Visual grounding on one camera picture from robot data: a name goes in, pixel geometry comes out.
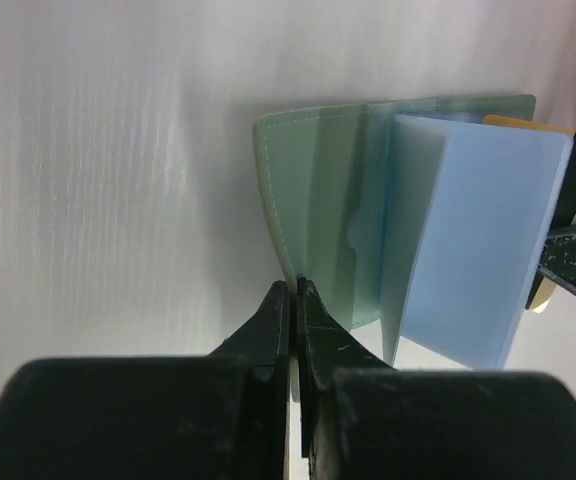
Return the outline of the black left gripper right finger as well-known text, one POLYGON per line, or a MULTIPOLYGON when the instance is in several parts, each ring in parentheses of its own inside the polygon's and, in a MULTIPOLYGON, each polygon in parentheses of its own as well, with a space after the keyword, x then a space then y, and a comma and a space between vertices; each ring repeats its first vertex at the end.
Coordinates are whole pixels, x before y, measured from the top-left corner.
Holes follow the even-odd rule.
POLYGON ((576 479, 576 400, 536 372, 401 371, 296 294, 302 453, 314 479, 576 479))

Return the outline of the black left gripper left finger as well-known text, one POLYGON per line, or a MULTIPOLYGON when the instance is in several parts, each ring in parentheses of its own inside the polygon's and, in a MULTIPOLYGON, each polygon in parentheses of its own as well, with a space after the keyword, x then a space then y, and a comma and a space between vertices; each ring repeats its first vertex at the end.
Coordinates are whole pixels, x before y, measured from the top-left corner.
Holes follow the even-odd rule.
POLYGON ((0 395, 0 479, 283 479, 287 285, 205 356, 44 358, 0 395))

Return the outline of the green leather card holder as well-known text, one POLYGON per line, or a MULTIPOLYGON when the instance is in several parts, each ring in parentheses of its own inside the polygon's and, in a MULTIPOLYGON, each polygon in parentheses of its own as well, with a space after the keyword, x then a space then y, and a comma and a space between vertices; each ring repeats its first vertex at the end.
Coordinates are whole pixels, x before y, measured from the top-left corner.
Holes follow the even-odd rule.
POLYGON ((285 279, 355 329, 500 369, 573 147, 528 94, 319 106, 257 119, 262 207, 285 279))

